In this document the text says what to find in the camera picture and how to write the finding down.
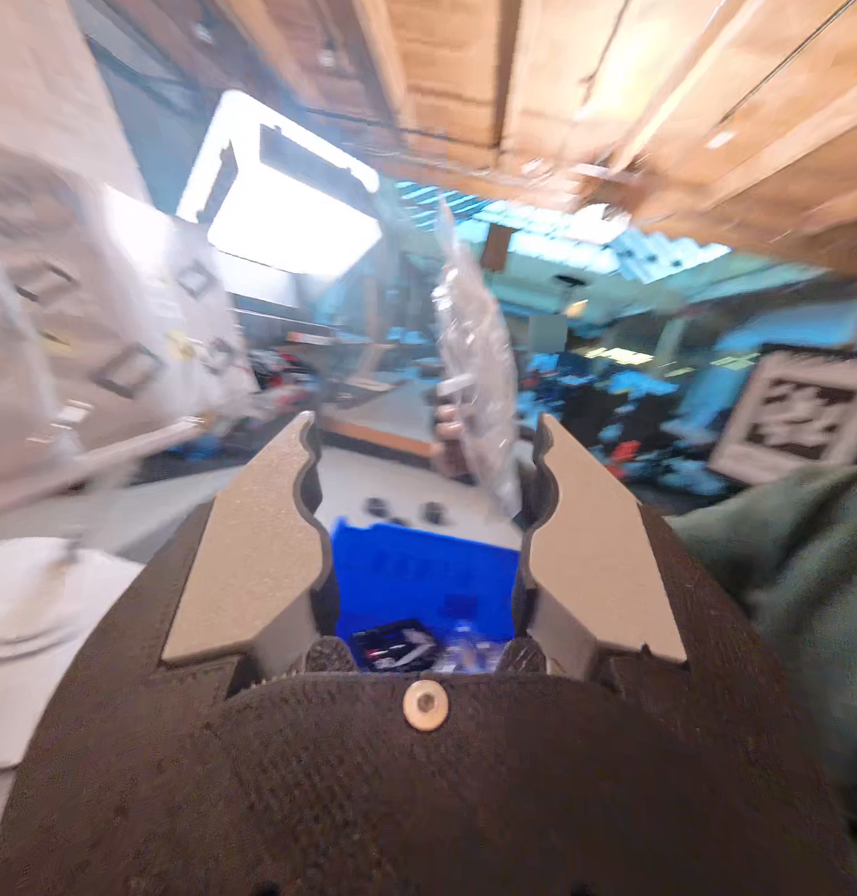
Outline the grey wood-edged table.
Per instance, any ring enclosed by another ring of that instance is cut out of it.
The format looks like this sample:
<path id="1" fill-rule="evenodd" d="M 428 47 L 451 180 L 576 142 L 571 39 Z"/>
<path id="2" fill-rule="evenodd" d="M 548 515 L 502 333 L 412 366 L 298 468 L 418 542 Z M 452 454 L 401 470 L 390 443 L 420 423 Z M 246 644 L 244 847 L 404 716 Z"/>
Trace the grey wood-edged table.
<path id="1" fill-rule="evenodd" d="M 405 461 L 429 462 L 434 443 L 434 385 L 407 382 L 353 406 L 325 403 L 326 435 L 351 442 L 361 453 L 385 452 Z"/>

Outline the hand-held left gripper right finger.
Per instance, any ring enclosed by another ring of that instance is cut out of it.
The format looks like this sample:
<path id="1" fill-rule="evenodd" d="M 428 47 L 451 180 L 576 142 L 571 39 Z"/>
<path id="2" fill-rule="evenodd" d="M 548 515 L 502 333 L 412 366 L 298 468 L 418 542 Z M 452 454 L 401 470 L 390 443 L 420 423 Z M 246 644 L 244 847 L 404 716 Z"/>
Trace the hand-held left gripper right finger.
<path id="1" fill-rule="evenodd" d="M 635 497 L 553 417 L 534 443 L 538 517 L 525 533 L 527 633 L 548 670 L 591 679 L 603 658 L 687 651 Z"/>

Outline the person's green sweatshirt torso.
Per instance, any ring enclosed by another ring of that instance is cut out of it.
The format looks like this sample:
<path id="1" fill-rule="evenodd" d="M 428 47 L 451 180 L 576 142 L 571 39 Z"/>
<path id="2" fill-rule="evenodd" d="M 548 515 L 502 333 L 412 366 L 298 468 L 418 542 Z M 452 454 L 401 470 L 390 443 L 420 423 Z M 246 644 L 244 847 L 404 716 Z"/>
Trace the person's green sweatshirt torso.
<path id="1" fill-rule="evenodd" d="M 808 466 L 668 520 L 781 656 L 857 834 L 857 466 Z"/>

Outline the blue plastic bin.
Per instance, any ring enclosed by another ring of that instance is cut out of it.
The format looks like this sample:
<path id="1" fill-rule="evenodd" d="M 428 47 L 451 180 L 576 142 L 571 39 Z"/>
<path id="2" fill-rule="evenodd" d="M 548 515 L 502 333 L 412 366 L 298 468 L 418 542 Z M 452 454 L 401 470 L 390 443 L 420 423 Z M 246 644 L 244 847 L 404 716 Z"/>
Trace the blue plastic bin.
<path id="1" fill-rule="evenodd" d="M 345 518 L 331 541 L 341 600 L 336 633 L 346 644 L 355 632 L 406 619 L 429 628 L 442 650 L 458 620 L 495 640 L 514 637 L 517 551 L 388 522 L 360 528 Z"/>

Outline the small clear plastic bag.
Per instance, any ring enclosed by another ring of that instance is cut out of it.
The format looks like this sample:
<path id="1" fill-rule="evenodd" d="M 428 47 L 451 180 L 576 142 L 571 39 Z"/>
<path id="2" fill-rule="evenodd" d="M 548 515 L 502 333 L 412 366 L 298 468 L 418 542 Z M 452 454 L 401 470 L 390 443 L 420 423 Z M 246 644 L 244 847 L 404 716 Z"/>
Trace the small clear plastic bag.
<path id="1" fill-rule="evenodd" d="M 435 236 L 443 254 L 433 291 L 442 380 L 473 375 L 475 386 L 455 402 L 467 430 L 460 447 L 469 474 L 500 516 L 522 510 L 522 487 L 514 454 L 517 370 L 509 330 L 499 303 L 482 277 L 471 247 L 457 232 L 454 215 L 438 203 Z"/>

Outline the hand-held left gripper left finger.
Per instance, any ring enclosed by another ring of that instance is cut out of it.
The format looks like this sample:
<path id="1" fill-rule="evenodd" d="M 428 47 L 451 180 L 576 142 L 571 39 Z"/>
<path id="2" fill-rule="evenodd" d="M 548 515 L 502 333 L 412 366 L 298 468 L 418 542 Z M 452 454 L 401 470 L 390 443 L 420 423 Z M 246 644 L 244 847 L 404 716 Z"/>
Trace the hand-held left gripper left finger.
<path id="1" fill-rule="evenodd" d="M 303 411 L 213 499 L 162 649 L 167 666 L 238 657 L 262 678 L 303 670 L 333 595 L 316 414 Z"/>

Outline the black white marker sign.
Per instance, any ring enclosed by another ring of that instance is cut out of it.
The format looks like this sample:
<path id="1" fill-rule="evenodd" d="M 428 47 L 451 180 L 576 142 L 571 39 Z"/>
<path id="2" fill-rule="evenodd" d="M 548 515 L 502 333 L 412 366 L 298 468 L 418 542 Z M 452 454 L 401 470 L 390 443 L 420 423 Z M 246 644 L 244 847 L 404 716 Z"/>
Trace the black white marker sign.
<path id="1" fill-rule="evenodd" d="M 857 351 L 766 343 L 706 467 L 742 487 L 857 465 Z"/>

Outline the white lit panel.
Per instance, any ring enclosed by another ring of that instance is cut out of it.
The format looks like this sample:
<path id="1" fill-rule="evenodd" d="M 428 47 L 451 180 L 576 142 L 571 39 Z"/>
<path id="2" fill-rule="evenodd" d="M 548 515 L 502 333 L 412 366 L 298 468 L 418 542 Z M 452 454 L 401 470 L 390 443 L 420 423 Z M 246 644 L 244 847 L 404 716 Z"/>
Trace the white lit panel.
<path id="1" fill-rule="evenodd" d="M 381 239 L 376 170 L 242 91 L 224 91 L 176 217 L 219 252 L 335 279 Z"/>

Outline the clear bag of colourful pieces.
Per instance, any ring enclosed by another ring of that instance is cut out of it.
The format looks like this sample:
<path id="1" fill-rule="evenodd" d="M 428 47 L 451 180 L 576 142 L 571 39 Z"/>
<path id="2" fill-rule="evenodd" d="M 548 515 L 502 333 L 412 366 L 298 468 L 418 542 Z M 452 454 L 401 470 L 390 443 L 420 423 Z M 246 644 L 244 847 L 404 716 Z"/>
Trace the clear bag of colourful pieces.
<path id="1" fill-rule="evenodd" d="M 458 620 L 445 638 L 433 671 L 442 675 L 493 674 L 502 659 L 507 641 L 479 632 L 471 621 Z"/>

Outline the lego instruction booklet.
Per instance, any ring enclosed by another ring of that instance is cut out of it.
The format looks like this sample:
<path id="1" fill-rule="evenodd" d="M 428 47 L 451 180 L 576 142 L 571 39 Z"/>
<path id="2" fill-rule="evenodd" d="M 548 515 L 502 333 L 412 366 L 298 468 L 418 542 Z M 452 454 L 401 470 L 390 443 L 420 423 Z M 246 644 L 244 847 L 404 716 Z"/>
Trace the lego instruction booklet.
<path id="1" fill-rule="evenodd" d="M 0 510 L 254 410 L 205 227 L 0 147 Z"/>

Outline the white book stand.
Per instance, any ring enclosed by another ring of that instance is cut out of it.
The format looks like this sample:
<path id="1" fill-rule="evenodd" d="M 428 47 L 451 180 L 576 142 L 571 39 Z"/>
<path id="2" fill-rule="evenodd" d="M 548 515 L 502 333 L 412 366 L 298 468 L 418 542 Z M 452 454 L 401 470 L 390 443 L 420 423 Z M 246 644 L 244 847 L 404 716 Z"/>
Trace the white book stand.
<path id="1" fill-rule="evenodd" d="M 143 458 L 206 430 L 208 416 L 91 453 L 76 446 L 69 417 L 43 427 L 0 419 L 0 513 L 78 482 L 88 487 L 58 534 L 0 539 L 0 771 L 21 763 L 77 651 L 191 508 L 168 499 L 157 511 L 149 501 L 136 520 L 141 531 L 105 552 L 101 531 L 130 509 L 126 481 Z"/>

